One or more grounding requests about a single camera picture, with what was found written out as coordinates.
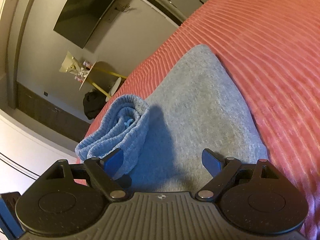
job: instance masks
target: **striped red blanket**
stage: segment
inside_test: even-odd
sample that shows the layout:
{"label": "striped red blanket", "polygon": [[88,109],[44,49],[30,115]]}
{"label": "striped red blanket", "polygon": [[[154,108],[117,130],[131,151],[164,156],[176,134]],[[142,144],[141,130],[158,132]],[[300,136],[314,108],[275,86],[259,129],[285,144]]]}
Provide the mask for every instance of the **striped red blanket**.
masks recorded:
{"label": "striped red blanket", "polygon": [[320,0],[209,0],[133,71],[87,135],[115,98],[146,98],[197,44],[226,67],[271,162],[307,197],[301,232],[320,237]]}

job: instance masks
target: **gray folded garment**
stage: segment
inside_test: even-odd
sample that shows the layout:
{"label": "gray folded garment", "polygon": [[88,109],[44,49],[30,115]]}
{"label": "gray folded garment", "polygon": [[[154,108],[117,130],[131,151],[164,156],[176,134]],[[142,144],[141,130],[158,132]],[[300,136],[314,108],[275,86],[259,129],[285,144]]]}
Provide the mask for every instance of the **gray folded garment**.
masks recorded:
{"label": "gray folded garment", "polygon": [[205,45],[187,52],[146,102],[149,131],[129,173],[134,190],[198,191],[212,179],[205,148],[243,163],[268,158],[242,95]]}

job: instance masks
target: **blue plastic part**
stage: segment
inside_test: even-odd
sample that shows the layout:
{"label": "blue plastic part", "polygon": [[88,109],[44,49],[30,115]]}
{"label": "blue plastic part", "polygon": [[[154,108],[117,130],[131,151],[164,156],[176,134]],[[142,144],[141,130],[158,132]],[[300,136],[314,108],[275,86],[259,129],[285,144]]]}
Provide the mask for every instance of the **blue plastic part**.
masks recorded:
{"label": "blue plastic part", "polygon": [[221,162],[206,149],[202,151],[202,164],[212,177],[215,177],[222,169]]}
{"label": "blue plastic part", "polygon": [[108,160],[105,161],[103,170],[110,178],[112,178],[122,166],[123,160],[123,150],[119,149],[118,152],[116,152],[113,156],[111,156]]}
{"label": "blue plastic part", "polygon": [[11,215],[6,203],[0,198],[0,228],[9,240],[18,239],[23,230],[20,224]]}

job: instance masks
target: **flat screen tv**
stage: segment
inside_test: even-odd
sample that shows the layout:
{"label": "flat screen tv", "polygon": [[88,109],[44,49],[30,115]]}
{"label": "flat screen tv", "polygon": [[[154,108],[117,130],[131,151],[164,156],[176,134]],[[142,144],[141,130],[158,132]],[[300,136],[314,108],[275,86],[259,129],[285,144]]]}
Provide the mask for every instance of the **flat screen tv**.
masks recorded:
{"label": "flat screen tv", "polygon": [[67,0],[53,30],[80,48],[84,48],[114,1]]}

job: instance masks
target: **ribbed gray plastic panel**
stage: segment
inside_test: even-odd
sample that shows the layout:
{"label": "ribbed gray plastic panel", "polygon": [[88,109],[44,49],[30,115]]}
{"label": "ribbed gray plastic panel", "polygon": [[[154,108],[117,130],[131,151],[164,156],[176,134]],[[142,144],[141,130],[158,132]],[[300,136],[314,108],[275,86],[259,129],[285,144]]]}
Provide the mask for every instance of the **ribbed gray plastic panel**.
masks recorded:
{"label": "ribbed gray plastic panel", "polygon": [[[21,240],[47,237],[25,233]],[[227,223],[212,203],[193,199],[188,192],[135,193],[112,203],[93,226],[60,240],[305,240],[298,232],[276,237],[250,235]]]}

